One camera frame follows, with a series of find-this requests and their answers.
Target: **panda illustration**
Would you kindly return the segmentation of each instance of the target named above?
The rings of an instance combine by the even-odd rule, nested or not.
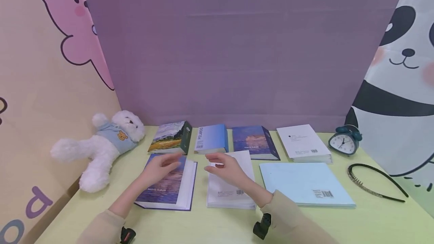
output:
[[[345,123],[359,127],[362,148],[389,175],[431,192],[434,1],[399,1]]]

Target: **teal alarm clock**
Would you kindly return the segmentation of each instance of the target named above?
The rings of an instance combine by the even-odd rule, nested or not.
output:
[[[359,147],[362,134],[351,124],[336,128],[336,133],[329,139],[329,147],[345,155],[354,155]]]

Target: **panda eye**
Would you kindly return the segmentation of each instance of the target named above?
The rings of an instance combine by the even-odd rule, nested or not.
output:
[[[390,44],[401,38],[411,28],[414,19],[416,19],[414,8],[410,6],[396,8],[380,42],[380,46]]]
[[[429,30],[429,41],[434,46],[434,24],[431,26],[431,29]]]

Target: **beige sleeve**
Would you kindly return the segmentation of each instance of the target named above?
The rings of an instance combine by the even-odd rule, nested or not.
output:
[[[271,215],[271,228],[283,235],[288,243],[338,243],[319,225],[303,215],[299,207],[278,190],[274,192],[271,202],[261,211]]]
[[[82,232],[77,244],[117,244],[125,220],[110,210],[99,213]]]

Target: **panda nose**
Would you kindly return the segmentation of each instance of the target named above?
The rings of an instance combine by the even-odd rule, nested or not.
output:
[[[416,52],[414,52],[414,50],[411,48],[406,48],[402,51],[403,56],[414,56],[415,53]]]

